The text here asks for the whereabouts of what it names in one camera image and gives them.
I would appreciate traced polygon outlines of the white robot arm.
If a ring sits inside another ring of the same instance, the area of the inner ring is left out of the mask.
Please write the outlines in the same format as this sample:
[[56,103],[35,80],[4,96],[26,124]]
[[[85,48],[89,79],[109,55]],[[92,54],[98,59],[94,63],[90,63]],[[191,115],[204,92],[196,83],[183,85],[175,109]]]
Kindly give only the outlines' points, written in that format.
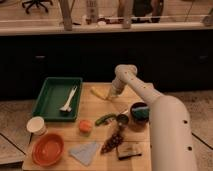
[[149,107],[152,171],[198,171],[190,116],[183,102],[140,80],[135,65],[119,64],[108,97],[120,95],[126,85]]

